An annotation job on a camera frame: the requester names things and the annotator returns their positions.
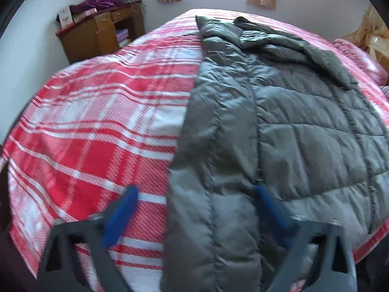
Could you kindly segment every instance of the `wooden dresser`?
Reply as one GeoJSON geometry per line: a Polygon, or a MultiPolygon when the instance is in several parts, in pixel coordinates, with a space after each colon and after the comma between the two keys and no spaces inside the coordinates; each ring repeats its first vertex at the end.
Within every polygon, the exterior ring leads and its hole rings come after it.
{"type": "Polygon", "coordinates": [[[141,2],[112,8],[91,15],[81,22],[57,32],[70,63],[112,54],[119,50],[117,29],[128,29],[133,41],[145,33],[141,2]]]}

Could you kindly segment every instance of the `bed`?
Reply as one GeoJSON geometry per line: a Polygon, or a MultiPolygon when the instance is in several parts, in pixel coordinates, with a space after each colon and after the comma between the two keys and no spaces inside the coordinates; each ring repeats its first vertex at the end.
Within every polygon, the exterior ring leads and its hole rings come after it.
{"type": "MultiPolygon", "coordinates": [[[[11,130],[0,159],[0,169],[8,168],[9,233],[33,275],[56,218],[85,219],[103,210],[125,186],[135,184],[140,191],[138,209],[110,254],[135,292],[159,291],[167,168],[202,61],[195,15],[225,20],[243,16],[333,51],[389,126],[385,95],[332,43],[257,15],[188,11],[116,54],[56,73],[11,130]]],[[[355,261],[367,256],[388,233],[387,220],[353,251],[355,261]]],[[[91,287],[98,290],[88,251],[79,252],[91,287]]]]}

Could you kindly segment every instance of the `white wall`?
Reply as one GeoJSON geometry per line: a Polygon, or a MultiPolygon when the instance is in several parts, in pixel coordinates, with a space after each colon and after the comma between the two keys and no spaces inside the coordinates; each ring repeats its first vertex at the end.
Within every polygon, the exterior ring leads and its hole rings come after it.
{"type": "Polygon", "coordinates": [[[183,0],[146,5],[145,26],[150,31],[193,8],[228,9],[262,16],[299,26],[328,40],[345,36],[358,28],[368,0],[278,0],[275,11],[246,4],[246,0],[183,0]]]}
{"type": "Polygon", "coordinates": [[[26,0],[0,39],[0,142],[23,106],[69,65],[55,32],[58,11],[83,0],[26,0]]]}
{"type": "MultiPolygon", "coordinates": [[[[0,39],[0,141],[24,104],[52,74],[69,64],[55,36],[58,10],[83,0],[26,0],[0,39]]],[[[328,40],[355,30],[367,0],[279,0],[277,10],[246,4],[246,0],[183,0],[146,5],[150,31],[192,8],[220,8],[254,13],[294,24],[328,40]]]]}

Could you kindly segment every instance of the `pillow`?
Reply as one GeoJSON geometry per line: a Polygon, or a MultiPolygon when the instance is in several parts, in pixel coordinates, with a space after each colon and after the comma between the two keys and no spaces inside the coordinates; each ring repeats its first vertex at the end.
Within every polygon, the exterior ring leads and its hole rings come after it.
{"type": "Polygon", "coordinates": [[[386,84],[388,72],[368,53],[342,38],[334,40],[333,44],[339,52],[355,62],[359,69],[369,75],[378,85],[386,84]]]}
{"type": "Polygon", "coordinates": [[[389,85],[386,85],[384,87],[380,87],[382,92],[384,93],[384,95],[386,96],[386,98],[388,99],[389,101],[389,85]]]}

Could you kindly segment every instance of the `red and white plaid bedspread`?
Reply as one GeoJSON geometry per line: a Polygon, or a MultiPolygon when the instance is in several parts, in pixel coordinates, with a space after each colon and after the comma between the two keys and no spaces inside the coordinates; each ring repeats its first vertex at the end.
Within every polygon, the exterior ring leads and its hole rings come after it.
{"type": "MultiPolygon", "coordinates": [[[[9,161],[10,234],[33,274],[55,218],[85,219],[104,210],[125,186],[135,184],[139,205],[111,256],[135,292],[159,291],[167,166],[202,60],[195,15],[228,20],[244,16],[336,52],[331,43],[292,25],[232,11],[195,9],[114,55],[56,73],[14,127],[0,160],[0,168],[9,161]]],[[[389,125],[384,94],[351,60],[337,55],[389,125]]],[[[387,224],[354,252],[356,260],[388,233],[387,224]]],[[[92,267],[88,271],[96,289],[92,267]]]]}

